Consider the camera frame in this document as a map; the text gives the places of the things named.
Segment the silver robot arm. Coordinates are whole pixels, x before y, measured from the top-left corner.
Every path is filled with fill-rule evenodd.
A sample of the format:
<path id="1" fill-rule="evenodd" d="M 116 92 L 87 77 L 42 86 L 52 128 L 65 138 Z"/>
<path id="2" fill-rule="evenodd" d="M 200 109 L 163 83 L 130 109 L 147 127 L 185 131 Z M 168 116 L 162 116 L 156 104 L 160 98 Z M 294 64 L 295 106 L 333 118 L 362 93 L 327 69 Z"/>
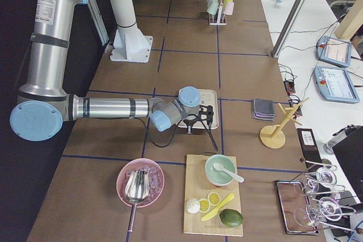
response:
<path id="1" fill-rule="evenodd" d="M 184 122 L 191 128 L 201 122 L 212 125 L 212 111 L 201 105 L 199 90 L 182 88 L 167 103 L 160 98 L 90 98 L 68 94 L 63 89 L 64 71 L 75 5 L 88 2 L 101 42 L 107 31 L 95 0 L 37 0 L 35 26 L 25 58 L 29 60 L 27 82 L 18 92 L 18 103 L 10 114 L 10 126 L 28 141 L 44 141 L 56 135 L 65 121 L 79 118 L 149 118 L 159 131 Z"/>

